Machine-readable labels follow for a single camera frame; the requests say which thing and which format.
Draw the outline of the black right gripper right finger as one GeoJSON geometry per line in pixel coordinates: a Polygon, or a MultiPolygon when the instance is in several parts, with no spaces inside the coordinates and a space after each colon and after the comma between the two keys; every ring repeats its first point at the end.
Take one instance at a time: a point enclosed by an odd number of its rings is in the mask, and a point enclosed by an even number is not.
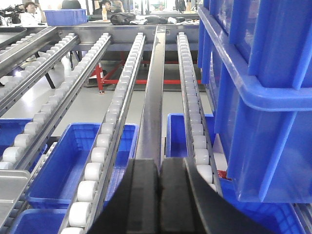
{"type": "Polygon", "coordinates": [[[160,172],[162,234],[270,234],[218,195],[190,162],[164,159],[160,172]]]}

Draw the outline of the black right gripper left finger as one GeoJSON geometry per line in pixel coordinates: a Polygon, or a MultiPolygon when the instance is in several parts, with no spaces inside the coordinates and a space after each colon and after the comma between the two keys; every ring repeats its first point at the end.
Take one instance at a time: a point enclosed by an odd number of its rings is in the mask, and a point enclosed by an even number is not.
{"type": "Polygon", "coordinates": [[[130,159],[89,234],[157,234],[158,173],[152,159],[130,159]]]}

